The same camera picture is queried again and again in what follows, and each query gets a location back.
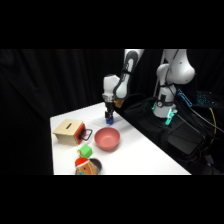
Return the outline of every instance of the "green light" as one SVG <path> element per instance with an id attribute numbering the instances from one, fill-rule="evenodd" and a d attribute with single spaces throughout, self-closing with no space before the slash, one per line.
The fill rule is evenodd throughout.
<path id="1" fill-rule="evenodd" d="M 165 125 L 169 125 L 172 119 L 167 119 Z"/>
<path id="2" fill-rule="evenodd" d="M 155 106 L 156 106 L 156 103 L 154 103 L 154 106 L 153 106 L 152 110 L 154 110 L 154 109 L 155 109 Z"/>
<path id="3" fill-rule="evenodd" d="M 169 114 L 167 116 L 167 120 L 166 120 L 165 125 L 168 126 L 170 124 L 170 122 L 171 122 L 173 117 L 174 117 L 174 113 L 173 113 L 172 109 L 170 109 Z"/>

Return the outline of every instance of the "white table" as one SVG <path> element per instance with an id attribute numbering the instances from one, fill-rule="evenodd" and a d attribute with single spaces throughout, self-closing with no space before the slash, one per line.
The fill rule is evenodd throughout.
<path id="1" fill-rule="evenodd" d="M 190 175 L 184 168 L 148 140 L 120 115 L 114 113 L 112 128 L 120 132 L 121 140 L 113 152 L 105 152 L 97 147 L 95 133 L 107 127 L 104 118 L 105 104 L 77 110 L 51 118 L 51 132 L 65 119 L 83 120 L 87 129 L 92 129 L 90 139 L 77 147 L 59 145 L 52 134 L 53 165 L 55 175 L 74 175 L 77 150 L 84 144 L 93 149 L 91 158 L 97 158 L 103 165 L 104 175 Z"/>

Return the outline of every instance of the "pink bowl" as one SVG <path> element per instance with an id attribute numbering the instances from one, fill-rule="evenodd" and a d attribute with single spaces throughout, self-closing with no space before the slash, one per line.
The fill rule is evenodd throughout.
<path id="1" fill-rule="evenodd" d="M 103 128 L 95 135 L 96 144 L 105 151 L 114 149 L 119 141 L 120 133 L 114 128 Z"/>

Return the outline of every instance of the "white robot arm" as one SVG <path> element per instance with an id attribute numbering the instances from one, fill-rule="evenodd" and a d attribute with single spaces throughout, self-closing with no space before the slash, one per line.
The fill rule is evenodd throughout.
<path id="1" fill-rule="evenodd" d="M 108 75 L 104 78 L 103 98 L 106 103 L 105 113 L 107 124 L 113 124 L 114 101 L 124 101 L 130 93 L 131 76 L 144 53 L 144 49 L 125 49 L 124 66 L 121 77 Z"/>
<path id="2" fill-rule="evenodd" d="M 135 68 L 143 53 L 144 49 L 125 49 L 121 78 L 113 91 L 116 100 L 125 100 L 129 96 L 131 76 L 134 74 Z"/>
<path id="3" fill-rule="evenodd" d="M 168 64 L 161 65 L 157 70 L 160 91 L 154 114 L 159 118 L 169 118 L 177 111 L 174 104 L 176 88 L 173 84 L 188 84 L 195 76 L 195 70 L 187 58 L 187 49 L 165 49 Z"/>

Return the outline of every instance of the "red object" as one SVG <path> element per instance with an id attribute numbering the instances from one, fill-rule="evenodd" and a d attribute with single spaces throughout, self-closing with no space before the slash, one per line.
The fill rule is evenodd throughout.
<path id="1" fill-rule="evenodd" d="M 83 166 L 85 165 L 86 163 L 88 163 L 89 160 L 86 159 L 86 158 L 78 158 L 76 161 L 75 161 L 75 166 L 76 168 L 80 167 L 80 166 Z"/>
<path id="2" fill-rule="evenodd" d="M 80 144 L 82 142 L 82 139 L 79 138 L 79 134 L 81 133 L 81 131 L 83 129 L 86 129 L 85 124 L 82 124 L 81 127 L 79 128 L 79 130 L 75 133 L 75 137 L 76 137 L 76 140 L 77 140 L 78 144 Z"/>
<path id="3" fill-rule="evenodd" d="M 114 128 L 103 128 L 95 135 L 96 144 L 105 151 L 114 149 L 119 141 L 120 133 Z"/>

